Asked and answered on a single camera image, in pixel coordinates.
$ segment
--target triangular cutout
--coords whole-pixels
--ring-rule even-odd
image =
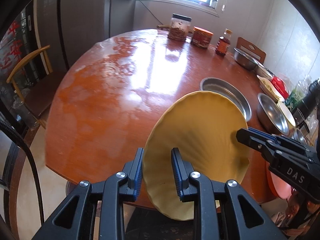
[[[258,214],[254,207],[244,198],[239,195],[238,200],[244,217],[244,222],[247,228],[260,226],[264,223],[263,218]]]
[[[75,196],[69,201],[67,206],[63,208],[60,214],[55,218],[54,224],[59,227],[70,229],[72,226],[73,218],[76,213],[79,196]]]

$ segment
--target window sill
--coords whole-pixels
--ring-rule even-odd
[[[141,1],[156,1],[156,2],[166,2],[166,3],[183,5],[183,6],[197,9],[197,10],[209,13],[211,15],[214,15],[216,17],[219,17],[219,15],[217,14],[217,11],[215,9],[213,9],[211,7],[206,7],[204,5],[200,5],[200,4],[191,2],[191,1],[186,1],[186,0],[141,0]]]

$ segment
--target bottle label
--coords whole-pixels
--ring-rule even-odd
[[[224,41],[219,41],[217,44],[217,51],[221,53],[227,53],[229,44],[225,43]]]

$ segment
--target red-brown tabletop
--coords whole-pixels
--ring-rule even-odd
[[[46,131],[46,165],[73,183],[98,182],[132,160],[161,115],[205,77],[223,79],[247,98],[248,126],[263,130],[256,114],[262,92],[254,72],[224,58],[167,39],[166,31],[124,33],[95,44],[68,71],[54,97]],[[259,203],[275,197],[260,153],[251,151],[241,183]],[[137,206],[153,208],[144,185]]]

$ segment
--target chair seat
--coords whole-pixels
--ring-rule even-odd
[[[26,108],[37,118],[49,109],[54,94],[66,73],[55,71],[46,75],[34,87],[25,98]]]

